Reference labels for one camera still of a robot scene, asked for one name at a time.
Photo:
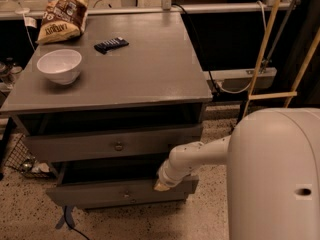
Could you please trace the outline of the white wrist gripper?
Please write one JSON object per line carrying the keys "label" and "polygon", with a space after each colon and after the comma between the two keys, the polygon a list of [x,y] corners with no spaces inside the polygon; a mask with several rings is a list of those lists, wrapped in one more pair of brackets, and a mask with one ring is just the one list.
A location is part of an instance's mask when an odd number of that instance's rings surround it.
{"label": "white wrist gripper", "polygon": [[158,179],[154,190],[168,191],[182,182],[182,180],[194,170],[193,166],[183,164],[181,161],[166,159],[158,170]]}

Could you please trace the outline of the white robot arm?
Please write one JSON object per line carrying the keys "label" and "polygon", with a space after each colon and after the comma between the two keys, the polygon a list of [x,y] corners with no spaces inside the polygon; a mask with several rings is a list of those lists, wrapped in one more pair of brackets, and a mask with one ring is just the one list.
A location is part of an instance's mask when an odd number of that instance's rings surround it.
{"label": "white robot arm", "polygon": [[227,169],[230,240],[320,240],[320,109],[262,109],[227,137],[176,146],[154,189],[209,164]]}

